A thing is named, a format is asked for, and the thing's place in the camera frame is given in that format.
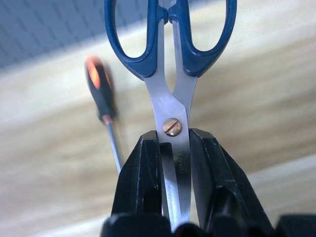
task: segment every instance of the screwdriver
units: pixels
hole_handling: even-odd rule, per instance
[[[118,146],[113,129],[115,110],[110,77],[98,56],[87,58],[85,68],[89,89],[97,105],[99,119],[108,128],[115,163],[118,173],[120,173],[120,170],[122,169],[122,161],[119,157]]]

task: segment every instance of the wooden surface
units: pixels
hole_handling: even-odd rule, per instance
[[[215,44],[224,12],[219,3],[191,12],[199,49]],[[170,26],[165,34],[172,86]],[[145,39],[143,27],[121,35],[131,56]],[[104,39],[2,72],[1,236],[98,236],[111,210],[118,175],[85,81],[90,54],[111,67],[122,157],[155,129],[145,85]],[[316,212],[315,65],[314,0],[240,0],[227,49],[197,83],[191,127],[212,132],[234,157],[273,223],[280,213]]]

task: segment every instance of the orange and black handle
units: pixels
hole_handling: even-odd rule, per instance
[[[89,57],[85,62],[85,68],[89,89],[98,107],[99,119],[108,124],[115,116],[109,74],[97,56]]]

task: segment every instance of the brass screw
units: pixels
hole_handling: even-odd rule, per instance
[[[182,124],[176,118],[168,118],[163,124],[163,131],[170,137],[175,137],[182,131]]]

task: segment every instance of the scissor handle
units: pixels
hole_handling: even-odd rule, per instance
[[[237,0],[226,0],[226,19],[217,44],[209,51],[200,51],[193,46],[188,0],[177,0],[169,9],[170,22],[177,21],[180,27],[183,71],[191,77],[202,76],[221,56],[234,28]]]
[[[115,25],[115,6],[117,0],[104,0],[105,28],[110,44],[119,60],[139,79],[152,76],[157,69],[158,23],[164,19],[168,22],[168,12],[159,6],[158,0],[148,1],[147,43],[145,52],[137,57],[128,57],[119,43]]]

